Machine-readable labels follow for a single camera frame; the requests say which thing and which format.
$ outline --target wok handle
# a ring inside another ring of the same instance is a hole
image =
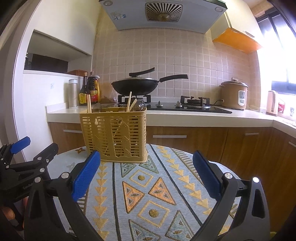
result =
[[[186,75],[186,74],[170,75],[170,76],[160,78],[159,82],[162,83],[162,82],[165,82],[167,80],[176,80],[176,79],[188,79],[188,75]]]
[[[148,70],[144,70],[144,71],[140,71],[140,72],[129,73],[128,75],[130,77],[138,77],[139,75],[148,74],[148,73],[151,73],[153,71],[155,71],[154,67],[152,69],[148,69]]]

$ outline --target gas stove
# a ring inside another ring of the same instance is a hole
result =
[[[229,110],[224,110],[216,106],[210,105],[209,98],[199,97],[195,99],[190,96],[181,96],[180,101],[174,103],[151,103],[147,106],[147,110],[170,110],[170,111],[194,111],[194,112],[211,112],[231,114]]]
[[[132,97],[131,103],[133,100],[143,99],[147,107],[147,110],[170,110],[170,111],[194,111],[194,112],[211,112],[211,113],[225,113],[231,114],[231,111],[218,108],[216,106],[210,105],[210,98],[198,97],[195,99],[192,96],[181,96],[180,101],[177,103],[162,103],[151,102],[151,96],[145,95],[141,97]],[[118,106],[127,106],[128,97],[119,95],[118,96]]]

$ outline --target bottle label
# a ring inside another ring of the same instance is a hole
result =
[[[86,94],[84,94],[84,93],[80,93],[80,94],[79,94],[79,103],[80,103],[80,104],[85,104],[85,103],[87,103],[87,102],[86,102]]]
[[[91,102],[98,102],[98,91],[91,91]]]

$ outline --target rice cooker control panel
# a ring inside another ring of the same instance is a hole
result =
[[[245,103],[246,103],[246,92],[245,91],[239,91],[238,104],[240,106],[244,106]]]

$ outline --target bottle cap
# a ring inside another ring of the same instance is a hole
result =
[[[70,79],[69,84],[78,84],[78,80],[77,79]]]

